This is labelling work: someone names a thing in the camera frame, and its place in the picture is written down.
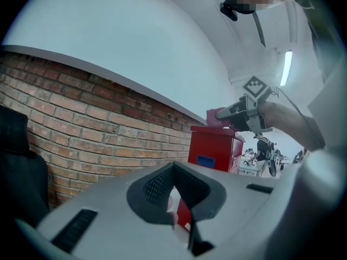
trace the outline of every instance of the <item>red object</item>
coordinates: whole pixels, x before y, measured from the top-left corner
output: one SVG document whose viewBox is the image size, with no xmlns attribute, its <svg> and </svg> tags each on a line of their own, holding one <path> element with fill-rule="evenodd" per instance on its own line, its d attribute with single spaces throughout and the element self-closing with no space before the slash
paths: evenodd
<svg viewBox="0 0 347 260">
<path fill-rule="evenodd" d="M 240 166 L 244 138 L 232 129 L 192 126 L 188 162 L 237 173 Z M 181 199 L 178 205 L 178 224 L 190 228 L 190 211 Z"/>
</svg>

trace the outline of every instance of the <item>ceiling light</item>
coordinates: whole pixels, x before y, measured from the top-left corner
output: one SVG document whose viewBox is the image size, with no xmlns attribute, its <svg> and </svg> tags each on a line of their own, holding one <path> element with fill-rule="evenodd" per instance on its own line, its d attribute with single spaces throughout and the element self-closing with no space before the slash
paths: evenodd
<svg viewBox="0 0 347 260">
<path fill-rule="evenodd" d="M 292 57 L 293 57 L 293 51 L 287 51 L 286 57 L 284 60 L 284 68 L 283 68 L 283 74 L 282 74 L 282 79 L 280 84 L 281 87 L 285 86 L 287 83 L 289 71 L 291 70 Z"/>
</svg>

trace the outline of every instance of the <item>black cable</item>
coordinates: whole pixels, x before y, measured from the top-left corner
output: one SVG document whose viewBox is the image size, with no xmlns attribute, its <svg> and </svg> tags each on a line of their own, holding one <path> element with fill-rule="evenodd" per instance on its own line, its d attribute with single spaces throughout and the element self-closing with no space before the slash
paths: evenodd
<svg viewBox="0 0 347 260">
<path fill-rule="evenodd" d="M 312 135 L 316 139 L 317 143 L 319 144 L 319 147 L 323 148 L 324 145 L 320 142 L 319 138 L 315 134 L 315 132 L 312 129 L 312 127 L 311 127 L 310 123 L 308 122 L 307 118 L 300 112 L 299 108 L 294 104 L 294 102 L 286 95 L 286 93 L 281 88 L 277 87 L 276 89 L 277 89 L 277 96 L 278 96 L 278 91 L 280 91 L 285 96 L 285 98 L 290 102 L 290 104 L 298 112 L 298 114 L 301 116 L 301 118 L 306 122 L 307 127 L 309 128 L 309 130 L 311 131 Z"/>
</svg>

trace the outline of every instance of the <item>brick wall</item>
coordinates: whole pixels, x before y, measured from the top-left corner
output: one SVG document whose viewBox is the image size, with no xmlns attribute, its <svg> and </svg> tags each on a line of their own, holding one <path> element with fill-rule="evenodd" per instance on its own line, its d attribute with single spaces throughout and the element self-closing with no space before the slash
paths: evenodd
<svg viewBox="0 0 347 260">
<path fill-rule="evenodd" d="M 0 57 L 0 103 L 29 117 L 49 167 L 52 207 L 102 178 L 187 161 L 194 119 L 95 74 L 42 58 Z"/>
</svg>

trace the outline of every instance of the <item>white ceiling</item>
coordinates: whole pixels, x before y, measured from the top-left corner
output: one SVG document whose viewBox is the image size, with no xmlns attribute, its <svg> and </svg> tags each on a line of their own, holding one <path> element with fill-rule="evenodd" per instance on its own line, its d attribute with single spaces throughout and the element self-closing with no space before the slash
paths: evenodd
<svg viewBox="0 0 347 260">
<path fill-rule="evenodd" d="M 202 29 L 224 62 L 230 82 L 240 91 L 252 76 L 279 86 L 285 51 L 293 50 L 285 90 L 304 107 L 322 87 L 306 17 L 293 1 L 257 11 L 266 47 L 260 43 L 252 15 L 233 22 L 220 13 L 224 0 L 172 0 Z"/>
</svg>

